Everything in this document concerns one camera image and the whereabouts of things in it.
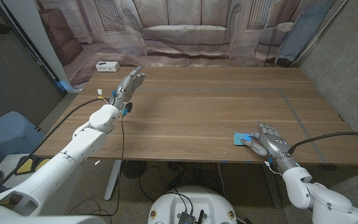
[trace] printed backdrop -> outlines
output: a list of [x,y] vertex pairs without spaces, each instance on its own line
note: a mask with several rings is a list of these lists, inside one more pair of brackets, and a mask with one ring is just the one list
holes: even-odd
[[35,0],[73,86],[121,66],[289,66],[346,0]]

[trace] blue cloth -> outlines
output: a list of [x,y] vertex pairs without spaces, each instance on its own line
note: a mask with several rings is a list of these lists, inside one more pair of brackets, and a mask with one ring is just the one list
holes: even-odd
[[244,144],[241,142],[241,139],[251,141],[251,137],[248,134],[242,134],[242,133],[235,132],[234,133],[234,145],[243,146]]
[[32,152],[42,140],[44,134],[15,111],[0,117],[0,163],[10,154]]

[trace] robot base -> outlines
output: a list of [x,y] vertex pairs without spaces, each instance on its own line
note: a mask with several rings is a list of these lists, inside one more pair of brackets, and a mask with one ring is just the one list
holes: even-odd
[[[202,224],[236,224],[233,206],[213,190],[200,186],[182,186],[177,188],[179,194],[187,196],[193,204],[192,215],[196,221],[201,210],[204,210]],[[191,204],[182,196],[186,203],[187,214],[191,212]],[[177,194],[165,194],[159,197],[150,209],[148,224],[179,223],[180,214],[185,211],[185,204]]]

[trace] table leg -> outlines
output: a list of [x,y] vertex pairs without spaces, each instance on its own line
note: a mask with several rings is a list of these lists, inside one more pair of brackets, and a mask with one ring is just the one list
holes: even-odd
[[114,192],[114,188],[116,187],[117,184],[117,178],[118,178],[119,169],[121,168],[121,162],[122,162],[121,160],[114,161],[114,165],[112,166],[111,169],[109,183],[107,184],[106,193],[104,194],[105,200],[110,200],[112,197],[112,193]]
[[270,196],[272,197],[273,206],[275,208],[281,208],[282,203],[280,199],[280,194],[278,193],[277,183],[274,174],[269,170],[267,166],[265,166],[265,164],[262,165],[262,168],[265,172],[268,190],[270,192]]

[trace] blue sponge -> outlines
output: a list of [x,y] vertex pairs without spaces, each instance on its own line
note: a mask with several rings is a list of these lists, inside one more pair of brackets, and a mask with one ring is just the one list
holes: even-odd
[[251,141],[251,137],[248,134],[242,134],[242,133],[235,132],[234,133],[234,145],[243,146],[244,144],[241,142],[241,139]]

